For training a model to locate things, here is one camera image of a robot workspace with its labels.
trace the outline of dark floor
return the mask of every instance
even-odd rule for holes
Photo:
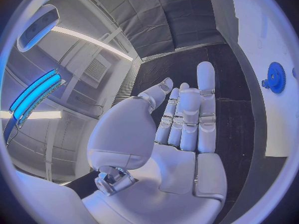
[[[196,48],[163,56],[142,64],[132,96],[171,77],[174,87],[187,82],[197,87],[196,67],[209,61],[216,75],[216,153],[223,162],[228,184],[224,208],[215,223],[220,223],[236,202],[246,181],[254,145],[254,118],[251,97],[244,74],[231,48],[226,44]],[[167,101],[152,113],[158,127]]]

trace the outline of vent grille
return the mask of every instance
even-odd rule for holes
[[[106,73],[107,69],[108,68],[97,59],[93,59],[86,68],[85,73],[99,82]]]
[[[129,98],[131,96],[131,92],[141,64],[142,64],[142,60],[140,59],[139,56],[135,60],[133,60],[132,65],[125,79],[123,80],[121,87],[117,92],[111,107],[115,106],[120,101]]]

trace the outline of blue led strip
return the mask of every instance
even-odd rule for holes
[[[22,118],[19,120],[18,122],[18,127],[22,128],[23,124],[25,123],[25,121],[29,118],[29,116],[31,115],[31,113],[35,110],[36,107],[39,106],[39,104],[45,99],[47,98],[53,91],[55,91],[57,88],[59,88],[61,85],[63,85],[65,83],[65,80],[61,80],[57,83],[55,83],[51,88],[49,88],[46,92],[44,92],[28,109],[27,111],[24,113],[24,115],[22,116]]]
[[[38,87],[41,83],[43,83],[45,80],[49,79],[50,77],[54,76],[57,73],[57,68],[48,72],[41,78],[39,78],[37,81],[35,81],[32,85],[30,85],[11,105],[9,108],[9,111],[14,112],[16,108],[21,104],[21,102],[33,91],[36,87]]]
[[[59,74],[56,74],[43,82],[40,86],[38,86],[35,90],[33,90],[18,106],[18,108],[13,113],[13,116],[19,120],[21,116],[25,113],[25,111],[29,108],[29,106],[39,97],[41,96],[49,87],[52,87],[56,82],[60,81],[61,77]]]

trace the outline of blue gear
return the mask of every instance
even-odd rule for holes
[[[278,62],[272,62],[268,68],[268,86],[272,92],[279,94],[284,91],[287,78],[284,68]]]

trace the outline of air vent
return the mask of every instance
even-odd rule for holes
[[[89,66],[86,68],[85,74],[100,82],[107,70],[108,68],[101,62],[99,62],[97,59],[93,59]]]

